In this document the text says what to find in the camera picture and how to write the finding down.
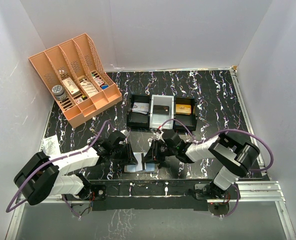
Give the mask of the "grey leather card holder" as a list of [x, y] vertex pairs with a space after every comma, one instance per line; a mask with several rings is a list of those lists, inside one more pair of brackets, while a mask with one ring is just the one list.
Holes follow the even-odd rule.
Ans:
[[137, 160], [137, 164], [129, 164], [124, 166], [125, 173], [157, 173], [158, 166], [155, 163], [143, 163], [142, 159], [145, 152], [135, 152], [134, 157]]

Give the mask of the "white grey-striped credit card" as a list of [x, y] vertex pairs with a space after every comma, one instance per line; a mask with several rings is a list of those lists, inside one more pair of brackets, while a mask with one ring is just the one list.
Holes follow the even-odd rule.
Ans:
[[145, 170], [145, 163], [142, 163], [142, 158], [144, 157], [143, 152], [135, 152], [134, 156], [136, 157], [138, 164], [135, 165], [135, 172], [141, 172]]

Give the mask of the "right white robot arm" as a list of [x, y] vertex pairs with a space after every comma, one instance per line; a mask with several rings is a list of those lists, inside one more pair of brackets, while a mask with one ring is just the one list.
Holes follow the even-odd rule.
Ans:
[[159, 164], [166, 157], [176, 157], [180, 162], [192, 164], [203, 159], [217, 159], [222, 168], [215, 178], [198, 195], [223, 198], [229, 187], [240, 177], [245, 177], [260, 154], [259, 148], [249, 142], [240, 143], [227, 131], [221, 132], [201, 143], [185, 142], [174, 130], [162, 131], [152, 141], [149, 151], [142, 157], [142, 163]]

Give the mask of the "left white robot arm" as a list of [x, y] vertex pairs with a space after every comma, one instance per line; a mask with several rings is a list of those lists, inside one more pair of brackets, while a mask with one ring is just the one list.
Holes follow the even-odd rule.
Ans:
[[49, 156], [40, 151], [34, 154], [14, 178], [15, 185], [32, 206], [53, 195], [74, 195], [84, 200], [90, 197], [91, 183], [77, 171], [105, 162], [119, 166], [137, 165], [126, 135], [115, 130], [107, 138], [81, 149]]

